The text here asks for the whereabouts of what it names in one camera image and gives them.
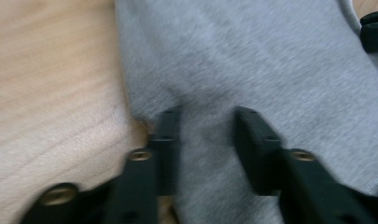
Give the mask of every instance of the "light wood tabletop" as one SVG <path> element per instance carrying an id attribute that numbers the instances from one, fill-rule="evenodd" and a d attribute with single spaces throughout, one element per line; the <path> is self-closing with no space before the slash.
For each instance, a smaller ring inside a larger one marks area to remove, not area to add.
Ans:
<path id="1" fill-rule="evenodd" d="M 359 17 L 378 10 L 354 5 Z M 0 0 L 0 224 L 50 185 L 89 189 L 116 175 L 146 142 L 129 115 L 114 10 L 112 0 Z"/>

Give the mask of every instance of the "gray fabric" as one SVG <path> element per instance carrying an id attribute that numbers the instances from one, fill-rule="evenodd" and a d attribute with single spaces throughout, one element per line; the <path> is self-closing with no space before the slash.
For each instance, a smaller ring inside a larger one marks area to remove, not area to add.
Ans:
<path id="1" fill-rule="evenodd" d="M 184 106 L 183 223 L 280 221 L 231 146 L 235 105 L 258 110 L 342 182 L 378 191 L 378 54 L 362 49 L 350 2 L 120 0 L 117 15 L 133 115 Z"/>

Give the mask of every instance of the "black clip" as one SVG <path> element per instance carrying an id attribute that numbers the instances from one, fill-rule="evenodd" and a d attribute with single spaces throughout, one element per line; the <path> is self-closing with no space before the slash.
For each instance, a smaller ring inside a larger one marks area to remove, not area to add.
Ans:
<path id="1" fill-rule="evenodd" d="M 364 50 L 368 53 L 378 52 L 378 12 L 364 16 L 360 24 L 360 41 Z"/>

